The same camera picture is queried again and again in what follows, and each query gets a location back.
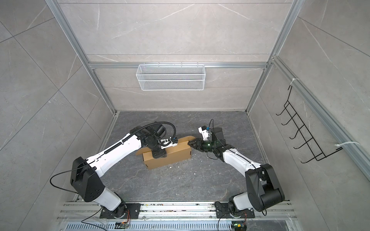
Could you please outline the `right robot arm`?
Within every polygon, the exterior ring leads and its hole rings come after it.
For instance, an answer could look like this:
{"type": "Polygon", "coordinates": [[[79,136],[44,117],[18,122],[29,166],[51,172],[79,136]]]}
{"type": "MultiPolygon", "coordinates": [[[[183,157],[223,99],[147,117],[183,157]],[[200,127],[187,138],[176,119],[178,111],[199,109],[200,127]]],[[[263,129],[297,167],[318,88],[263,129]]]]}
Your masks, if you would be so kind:
{"type": "Polygon", "coordinates": [[[285,201],[285,194],[270,164],[259,164],[242,155],[234,146],[227,144],[222,128],[199,128],[202,135],[188,142],[200,152],[212,152],[222,162],[241,173],[246,180],[247,191],[229,198],[228,211],[232,216],[254,209],[265,212],[268,208],[285,201]]]}

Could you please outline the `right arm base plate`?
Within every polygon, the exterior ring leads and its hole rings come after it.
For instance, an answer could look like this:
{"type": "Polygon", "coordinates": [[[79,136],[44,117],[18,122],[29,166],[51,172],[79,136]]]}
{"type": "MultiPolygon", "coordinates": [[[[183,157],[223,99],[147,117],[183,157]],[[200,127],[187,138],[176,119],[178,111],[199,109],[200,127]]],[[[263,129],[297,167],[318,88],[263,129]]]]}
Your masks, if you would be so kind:
{"type": "Polygon", "coordinates": [[[214,203],[217,218],[255,218],[253,208],[238,210],[231,202],[221,203],[216,201],[214,203]]]}

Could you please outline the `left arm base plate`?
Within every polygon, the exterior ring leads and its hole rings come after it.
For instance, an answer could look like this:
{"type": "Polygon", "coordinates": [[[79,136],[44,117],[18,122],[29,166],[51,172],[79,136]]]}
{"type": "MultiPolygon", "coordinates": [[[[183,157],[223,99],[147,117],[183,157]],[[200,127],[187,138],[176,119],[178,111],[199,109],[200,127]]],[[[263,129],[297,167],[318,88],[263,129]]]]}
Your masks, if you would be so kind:
{"type": "Polygon", "coordinates": [[[138,219],[140,213],[140,203],[126,203],[124,206],[118,206],[114,211],[103,207],[99,218],[106,219],[138,219]]]}

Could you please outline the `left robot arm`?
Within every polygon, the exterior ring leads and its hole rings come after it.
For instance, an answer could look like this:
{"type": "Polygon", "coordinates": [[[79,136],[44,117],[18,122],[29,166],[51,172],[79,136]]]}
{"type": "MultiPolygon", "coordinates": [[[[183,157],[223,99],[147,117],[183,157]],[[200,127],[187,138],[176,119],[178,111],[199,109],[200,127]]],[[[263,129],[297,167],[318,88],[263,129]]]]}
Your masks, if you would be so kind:
{"type": "Polygon", "coordinates": [[[167,156],[166,148],[176,146],[178,139],[173,136],[165,139],[166,128],[160,122],[137,126],[121,140],[104,151],[89,158],[78,157],[73,161],[70,184],[85,202],[95,202],[111,212],[114,218],[122,218],[126,203],[108,189],[101,177],[116,163],[141,148],[149,148],[155,158],[167,156]]]}

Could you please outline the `brown cardboard box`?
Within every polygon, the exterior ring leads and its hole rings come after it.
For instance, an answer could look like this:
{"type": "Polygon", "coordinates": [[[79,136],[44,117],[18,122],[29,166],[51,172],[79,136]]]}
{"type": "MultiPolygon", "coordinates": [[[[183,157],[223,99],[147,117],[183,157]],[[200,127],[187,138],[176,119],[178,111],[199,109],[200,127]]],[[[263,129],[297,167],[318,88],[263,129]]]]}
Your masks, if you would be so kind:
{"type": "Polygon", "coordinates": [[[188,145],[189,141],[194,140],[193,136],[180,138],[175,147],[166,148],[167,156],[154,158],[149,148],[141,148],[136,151],[136,155],[143,155],[143,162],[148,169],[155,169],[191,158],[192,148],[188,145]]]}

